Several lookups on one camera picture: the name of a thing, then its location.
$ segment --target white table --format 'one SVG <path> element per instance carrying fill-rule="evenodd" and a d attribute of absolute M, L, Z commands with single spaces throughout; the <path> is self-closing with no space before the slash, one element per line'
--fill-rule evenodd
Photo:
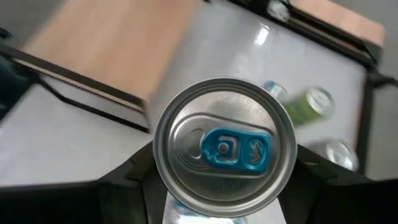
<path fill-rule="evenodd" d="M 149 105 L 154 126 L 167 103 L 187 86 L 213 77 L 238 77 L 258 85 L 273 80 L 289 94 L 320 86 L 335 113 L 297 130 L 297 141 L 335 138 L 355 147 L 365 69 L 360 64 L 225 0 L 197 11 Z"/>
<path fill-rule="evenodd" d="M 311 40 L 279 27 L 225 0 L 203 4 L 195 14 L 148 107 L 152 127 L 181 90 L 212 77 L 239 77 L 263 85 L 280 83 L 290 94 L 321 86 L 333 96 L 329 120 L 297 131 L 300 144 L 325 137 L 356 142 L 365 78 L 362 66 Z M 93 97 L 54 80 L 63 93 Z M 94 100 L 102 110 L 131 118 L 125 108 Z M 35 86 L 2 122 L 0 185 L 51 184 L 95 180 L 122 164 L 152 139 L 150 134 L 67 105 Z M 251 215 L 284 223 L 277 201 Z"/>

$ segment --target wooden panel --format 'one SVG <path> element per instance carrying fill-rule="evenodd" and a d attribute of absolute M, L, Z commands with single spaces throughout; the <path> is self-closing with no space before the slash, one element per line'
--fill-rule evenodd
<path fill-rule="evenodd" d="M 200 0 L 66 0 L 23 51 L 144 100 Z"/>
<path fill-rule="evenodd" d="M 384 27 L 329 0 L 291 0 L 293 7 L 339 27 L 354 36 L 383 46 Z"/>

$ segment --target green can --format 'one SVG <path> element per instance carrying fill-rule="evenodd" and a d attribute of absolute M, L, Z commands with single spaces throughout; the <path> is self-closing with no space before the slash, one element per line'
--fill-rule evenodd
<path fill-rule="evenodd" d="M 283 102 L 295 128 L 330 117 L 335 108 L 331 95 L 319 87 L 311 87 Z"/>

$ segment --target pull tab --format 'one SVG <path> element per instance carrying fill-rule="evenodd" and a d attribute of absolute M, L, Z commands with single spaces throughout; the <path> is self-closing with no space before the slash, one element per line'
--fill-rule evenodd
<path fill-rule="evenodd" d="M 216 128 L 203 138 L 201 155 L 216 168 L 262 173 L 271 158 L 271 136 Z"/>

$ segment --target silver can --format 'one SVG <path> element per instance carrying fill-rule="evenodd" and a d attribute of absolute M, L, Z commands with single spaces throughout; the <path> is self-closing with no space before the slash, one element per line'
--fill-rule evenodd
<path fill-rule="evenodd" d="M 154 157 L 170 193 L 210 217 L 243 217 L 271 203 L 297 158 L 292 122 L 263 88 L 215 78 L 180 92 L 163 111 Z"/>
<path fill-rule="evenodd" d="M 286 98 L 287 91 L 280 84 L 274 81 L 268 81 L 264 84 L 264 89 L 269 92 L 277 100 L 281 101 Z"/>
<path fill-rule="evenodd" d="M 167 194 L 162 224 L 248 224 L 246 217 L 215 218 L 201 215 Z"/>
<path fill-rule="evenodd" d="M 346 169 L 357 171 L 359 160 L 356 153 L 348 146 L 347 142 L 326 139 L 308 145 L 309 150 L 325 159 L 338 164 Z"/>

